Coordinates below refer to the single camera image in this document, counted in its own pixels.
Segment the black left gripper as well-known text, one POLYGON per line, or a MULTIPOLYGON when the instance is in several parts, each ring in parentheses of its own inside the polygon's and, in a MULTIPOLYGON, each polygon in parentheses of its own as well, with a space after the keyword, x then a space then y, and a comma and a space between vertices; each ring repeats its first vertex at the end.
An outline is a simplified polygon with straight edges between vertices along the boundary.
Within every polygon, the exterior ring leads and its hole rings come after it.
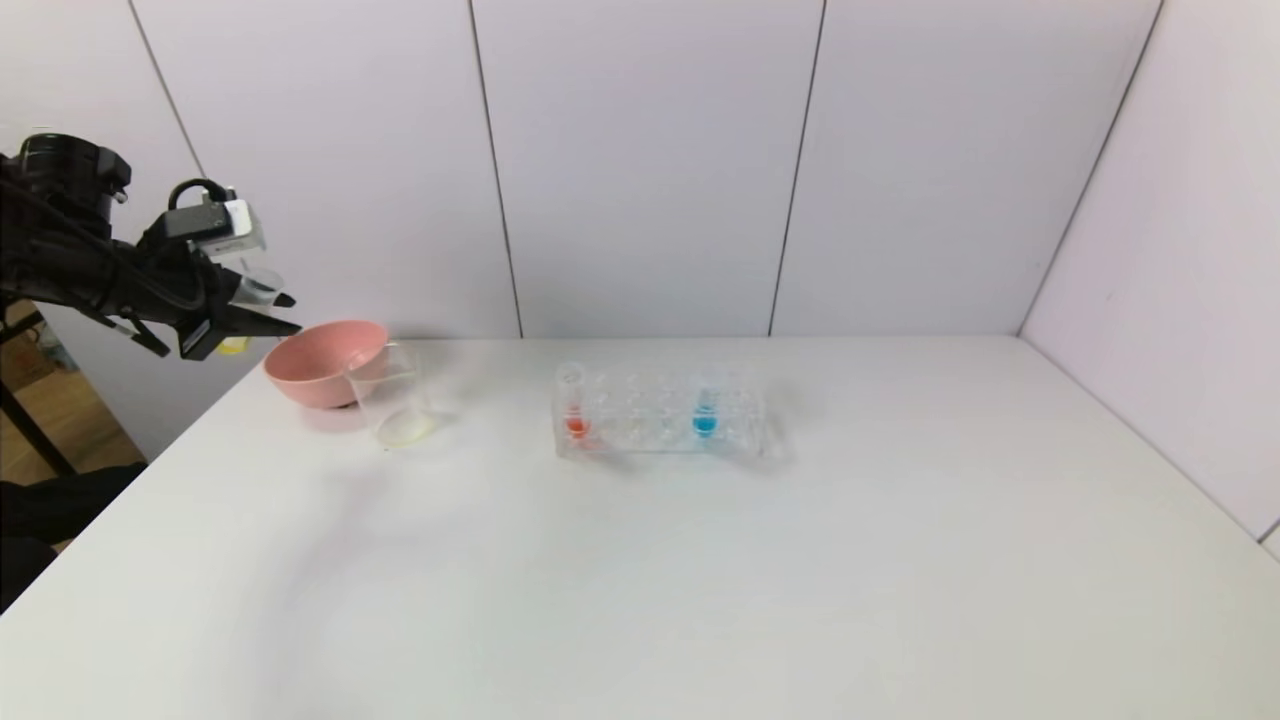
POLYGON ((248 269, 228 305, 227 272, 196 246, 163 246, 145 252, 134 246, 118 249, 118 333, 159 357, 172 348, 150 328, 170 327, 177 354, 204 360, 221 338, 292 337, 302 327, 275 316, 278 307, 293 307, 282 275, 270 269, 248 269))

